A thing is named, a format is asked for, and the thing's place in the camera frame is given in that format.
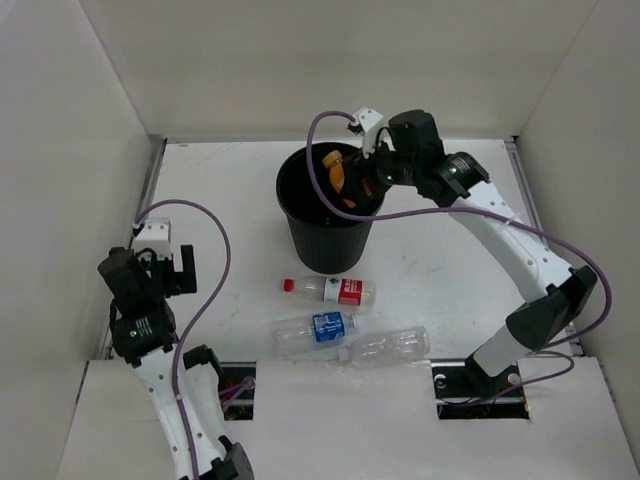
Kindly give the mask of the orange juice bottle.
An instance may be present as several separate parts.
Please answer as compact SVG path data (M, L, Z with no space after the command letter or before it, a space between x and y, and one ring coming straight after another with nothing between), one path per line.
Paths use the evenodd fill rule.
M329 183L341 201L350 209L365 208L373 199L369 183L359 169L358 155L343 156L332 150L322 160Z

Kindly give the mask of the red label clear bottle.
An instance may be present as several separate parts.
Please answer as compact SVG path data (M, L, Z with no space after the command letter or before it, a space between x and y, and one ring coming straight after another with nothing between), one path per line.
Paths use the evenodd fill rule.
M285 278L282 290L298 303L367 311L376 303L374 282L336 276Z

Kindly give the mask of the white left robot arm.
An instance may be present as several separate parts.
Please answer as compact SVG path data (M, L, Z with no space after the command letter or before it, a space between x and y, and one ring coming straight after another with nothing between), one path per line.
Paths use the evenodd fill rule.
M113 295L113 348L151 397L178 479L251 479L244 447L230 439L219 394L224 373L213 350L185 350L167 300L197 290L193 248L182 270L149 248L114 247L97 270Z

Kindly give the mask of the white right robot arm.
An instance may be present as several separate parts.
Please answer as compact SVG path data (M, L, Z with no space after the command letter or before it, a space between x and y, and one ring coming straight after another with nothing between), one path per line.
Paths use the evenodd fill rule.
M343 163L345 203L363 208L395 185L412 186L465 227L509 275L522 305L470 354L461 376L473 394L489 394L500 375L548 346L583 310L596 282L589 266L576 268L550 251L539 234L518 228L489 173L466 152L444 149L434 117L410 110L386 120L363 107L348 128L362 137L359 153Z

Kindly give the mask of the black plastic waste bin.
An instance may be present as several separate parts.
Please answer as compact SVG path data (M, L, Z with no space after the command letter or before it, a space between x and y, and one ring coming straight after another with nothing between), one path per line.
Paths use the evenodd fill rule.
M357 147L341 142L320 142L312 147L316 179L334 207L353 215L376 215L384 202L373 200L366 208L349 208L329 181L322 159L332 151L343 156L354 154ZM306 147L293 153L281 166L276 178L276 195L284 212L296 252L311 270L335 275L351 269L360 260L372 222L356 222L332 213L318 197L306 164Z

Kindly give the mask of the blue label clear bottle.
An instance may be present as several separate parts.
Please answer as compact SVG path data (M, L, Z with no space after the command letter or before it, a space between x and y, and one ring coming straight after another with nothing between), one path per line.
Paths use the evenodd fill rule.
M338 347L359 331L358 321L356 314L341 311L277 321L272 328L274 354L290 357Z

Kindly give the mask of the clear unlabelled plastic bottle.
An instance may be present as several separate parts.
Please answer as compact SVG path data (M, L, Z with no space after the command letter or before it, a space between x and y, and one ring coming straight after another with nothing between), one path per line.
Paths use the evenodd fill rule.
M422 361L430 351L425 327L365 334L338 349L337 360L352 368L367 370Z

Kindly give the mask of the left aluminium table rail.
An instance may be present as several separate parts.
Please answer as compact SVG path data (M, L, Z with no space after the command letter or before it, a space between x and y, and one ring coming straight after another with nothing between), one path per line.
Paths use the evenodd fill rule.
M146 173L142 184L140 198L135 209L134 218L137 218L137 216L152 203L159 177L159 171L168 142L166 137L163 137L159 134L149 135L148 139L151 145L151 153L150 158L147 162ZM113 358L113 343L111 339L110 327L107 327L100 353L100 359L112 360Z

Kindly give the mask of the aluminium table rail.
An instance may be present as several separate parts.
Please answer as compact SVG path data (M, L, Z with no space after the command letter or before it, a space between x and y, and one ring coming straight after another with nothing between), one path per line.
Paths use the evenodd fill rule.
M506 153L507 153L507 156L509 157L511 169L515 175L520 196L522 197L522 200L524 203L524 207L526 211L526 222L529 225L539 230L542 230L543 229L542 223L535 205L535 201L532 195L532 190L529 186L529 182L527 180L527 177L524 171L524 167L520 158L516 140L517 140L517 137L507 137L504 140ZM576 333L576 328L573 322L571 322L567 325L567 327L565 327L561 335L556 339L554 339L554 341L560 341L560 339L564 340L564 338L568 337L569 334L573 334L573 333ZM567 342L569 343L569 345L579 344L579 340L563 341L563 343L567 343Z
M137 218L137 216L152 203L159 177L159 171L168 142L166 137L163 137L159 134L149 135L148 139L151 145L151 153L150 158L147 162L146 173L142 184L140 198L135 209L134 218ZM113 358L113 343L111 339L110 327L107 327L100 353L100 359L112 360Z

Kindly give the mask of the right aluminium table rail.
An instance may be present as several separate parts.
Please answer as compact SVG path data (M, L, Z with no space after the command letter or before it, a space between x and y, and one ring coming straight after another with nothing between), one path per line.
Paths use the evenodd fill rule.
M522 200L524 203L524 207L526 211L526 222L529 225L539 230L542 230L543 229L542 223L535 205L535 201L532 195L532 190L529 186L529 182L527 180L527 177L524 171L524 167L520 158L516 140L517 140L517 137L507 137L504 140L506 153L507 153L507 156L509 157L511 169L515 175L520 196L522 197ZM554 339L554 341L560 341L560 339L564 340L564 338L568 337L569 334L573 334L573 333L576 333L576 328L573 322L571 322L567 325L567 327L565 327L561 335L556 339ZM563 343L567 343L567 342L569 343L569 345L579 344L579 340L563 341Z

